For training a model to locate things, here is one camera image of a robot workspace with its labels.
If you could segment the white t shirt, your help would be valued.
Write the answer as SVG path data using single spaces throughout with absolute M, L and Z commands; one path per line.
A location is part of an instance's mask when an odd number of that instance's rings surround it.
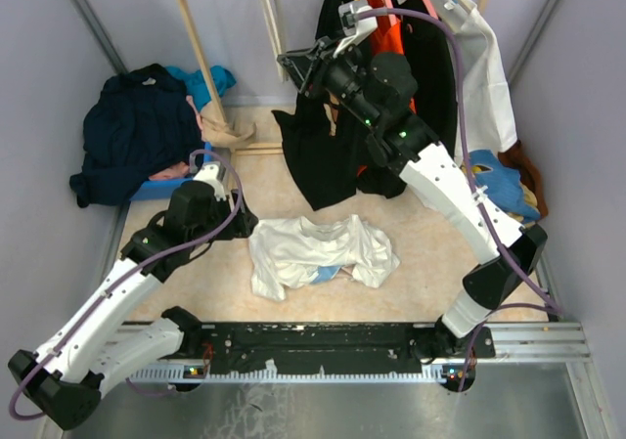
M 342 270 L 366 287 L 378 288 L 400 265 L 389 237 L 352 214 L 332 224 L 305 217 L 264 219 L 248 239 L 252 292 L 274 301 L 286 290 L 325 283 Z

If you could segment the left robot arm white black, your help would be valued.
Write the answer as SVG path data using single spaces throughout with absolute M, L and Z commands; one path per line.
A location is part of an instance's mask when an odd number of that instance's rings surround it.
M 161 358 L 197 355 L 203 346 L 200 320 L 175 306 L 140 332 L 110 346 L 126 317 L 173 273 L 202 256 L 215 241 L 247 239 L 258 223 L 241 191 L 218 194 L 190 180 L 176 189 L 168 207 L 137 231 L 110 272 L 83 306 L 33 351 L 8 362 L 18 385 L 10 400 L 13 418 L 25 396 L 61 430 L 76 428 L 118 384 Z

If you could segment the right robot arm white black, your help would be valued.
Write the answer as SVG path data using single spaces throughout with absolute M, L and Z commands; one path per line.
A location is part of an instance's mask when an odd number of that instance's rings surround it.
M 355 46 L 339 49 L 322 38 L 308 50 L 279 55 L 277 61 L 299 93 L 336 97 L 368 128 L 366 144 L 374 162 L 425 198 L 469 243 L 478 264 L 464 276 L 461 292 L 436 323 L 438 348 L 460 356 L 471 345 L 470 332 L 534 271 L 546 232 L 538 225 L 523 227 L 471 185 L 465 170 L 411 111 L 417 83 L 404 56 L 383 52 L 365 63 Z

